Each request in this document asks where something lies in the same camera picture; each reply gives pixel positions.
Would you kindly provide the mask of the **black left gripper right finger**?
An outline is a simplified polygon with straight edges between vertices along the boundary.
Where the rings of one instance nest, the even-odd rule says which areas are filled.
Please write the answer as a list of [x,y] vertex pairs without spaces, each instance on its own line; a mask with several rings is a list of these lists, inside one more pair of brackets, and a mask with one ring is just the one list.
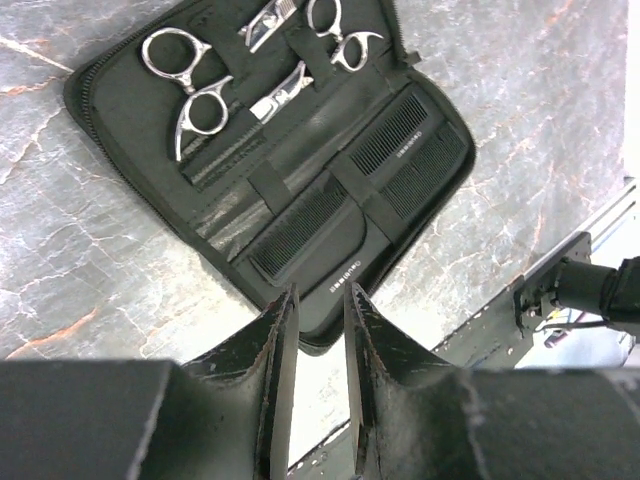
[[454,366],[350,283],[344,334],[359,479],[635,479],[639,373]]

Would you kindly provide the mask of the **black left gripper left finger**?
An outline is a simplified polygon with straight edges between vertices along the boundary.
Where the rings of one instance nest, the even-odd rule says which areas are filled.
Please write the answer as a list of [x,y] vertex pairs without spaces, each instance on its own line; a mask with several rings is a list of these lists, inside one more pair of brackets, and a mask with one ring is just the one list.
[[5,479],[283,479],[299,335],[285,289],[186,364],[9,360],[1,365]]

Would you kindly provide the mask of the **black fine-tooth tail comb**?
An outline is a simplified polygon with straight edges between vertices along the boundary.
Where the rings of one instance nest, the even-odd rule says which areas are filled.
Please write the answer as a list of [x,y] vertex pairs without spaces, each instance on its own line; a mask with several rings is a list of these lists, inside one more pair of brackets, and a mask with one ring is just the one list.
[[366,222],[333,177],[303,192],[248,249],[243,264],[272,286],[296,282],[310,291],[364,241]]

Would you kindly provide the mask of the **black wide-tooth comb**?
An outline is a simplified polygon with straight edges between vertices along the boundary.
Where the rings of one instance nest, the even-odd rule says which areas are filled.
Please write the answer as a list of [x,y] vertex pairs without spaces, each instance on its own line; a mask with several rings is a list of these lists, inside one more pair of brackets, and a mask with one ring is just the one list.
[[245,157],[265,143],[262,132],[249,132],[235,141],[211,140],[180,168],[180,173],[197,189],[216,183]]

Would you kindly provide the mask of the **black zippered tool case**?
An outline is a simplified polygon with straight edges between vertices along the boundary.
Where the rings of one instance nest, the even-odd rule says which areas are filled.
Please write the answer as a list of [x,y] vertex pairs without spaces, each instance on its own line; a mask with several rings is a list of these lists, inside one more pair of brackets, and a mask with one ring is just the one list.
[[[308,1],[254,53],[238,34],[269,1],[183,1],[78,68],[64,87],[72,118],[179,238],[258,308],[288,285],[301,298],[300,346],[325,353],[342,333],[349,282],[373,293],[471,173],[476,145],[451,100],[417,69],[392,1],[340,1],[344,35],[369,39],[366,65],[330,58],[307,26]],[[434,201],[401,218],[347,149],[406,89],[425,92],[469,145]],[[211,140],[262,132],[265,143],[200,190],[180,168]],[[310,291],[272,286],[243,264],[255,240],[313,186],[333,177],[366,222],[360,248]]]

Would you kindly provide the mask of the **silver thinning scissors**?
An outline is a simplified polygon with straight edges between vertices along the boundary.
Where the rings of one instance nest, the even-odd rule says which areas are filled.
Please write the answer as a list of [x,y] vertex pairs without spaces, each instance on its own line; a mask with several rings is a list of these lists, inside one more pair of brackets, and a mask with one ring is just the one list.
[[[369,39],[383,39],[379,33],[372,31],[352,32],[344,35],[341,28],[342,3],[334,1],[334,15],[330,26],[321,30],[314,22],[314,9],[316,1],[308,1],[305,15],[307,26],[318,37],[332,37],[336,43],[336,49],[331,55],[330,63],[340,65],[343,70],[355,73],[361,70],[369,57]],[[241,27],[238,34],[243,37],[244,45],[251,53],[256,52],[296,11],[298,7],[294,1],[273,0],[269,1],[245,26]],[[352,65],[347,57],[347,46],[355,42],[359,46],[360,57],[355,65]]]

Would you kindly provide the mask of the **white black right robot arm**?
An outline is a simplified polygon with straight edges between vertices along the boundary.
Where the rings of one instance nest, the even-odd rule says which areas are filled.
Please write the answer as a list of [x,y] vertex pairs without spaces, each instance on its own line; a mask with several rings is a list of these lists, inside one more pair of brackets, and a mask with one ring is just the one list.
[[599,319],[595,322],[552,324],[552,329],[606,327],[639,336],[639,259],[625,259],[617,268],[579,262],[569,257],[548,262],[513,294],[515,323],[523,317],[543,318],[549,309],[570,308]]

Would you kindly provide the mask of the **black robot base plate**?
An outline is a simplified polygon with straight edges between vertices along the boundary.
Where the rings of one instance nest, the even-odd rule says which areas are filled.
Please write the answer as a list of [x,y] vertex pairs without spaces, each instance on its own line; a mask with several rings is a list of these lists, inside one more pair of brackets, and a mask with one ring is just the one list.
[[292,479],[477,479],[466,434],[465,391],[454,367],[512,368],[552,311],[566,261],[591,263],[578,232],[517,277],[434,349],[384,319],[356,287],[344,297],[351,418],[292,467]]

